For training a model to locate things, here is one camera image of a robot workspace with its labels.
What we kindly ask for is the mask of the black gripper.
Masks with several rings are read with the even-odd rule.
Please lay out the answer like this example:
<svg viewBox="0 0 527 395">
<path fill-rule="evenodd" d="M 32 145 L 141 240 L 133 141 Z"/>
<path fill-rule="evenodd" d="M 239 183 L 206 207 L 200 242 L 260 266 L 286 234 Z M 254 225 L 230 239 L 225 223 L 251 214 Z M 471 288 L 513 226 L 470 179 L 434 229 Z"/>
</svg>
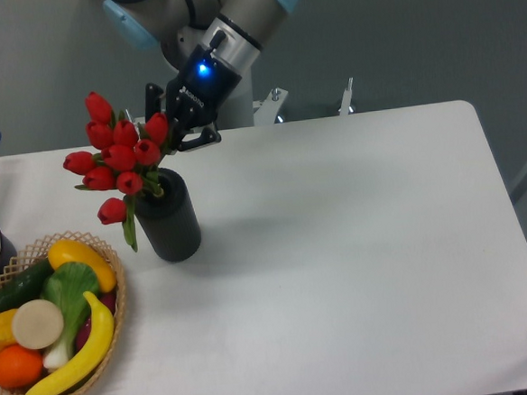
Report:
<svg viewBox="0 0 527 395">
<path fill-rule="evenodd" d="M 166 88 L 166 117 L 171 120 L 169 153 L 191 152 L 222 142 L 217 111 L 240 82 L 241 76 L 213 50 L 202 45 Z M 145 122 L 162 111 L 164 89 L 149 82 L 144 87 Z"/>
</svg>

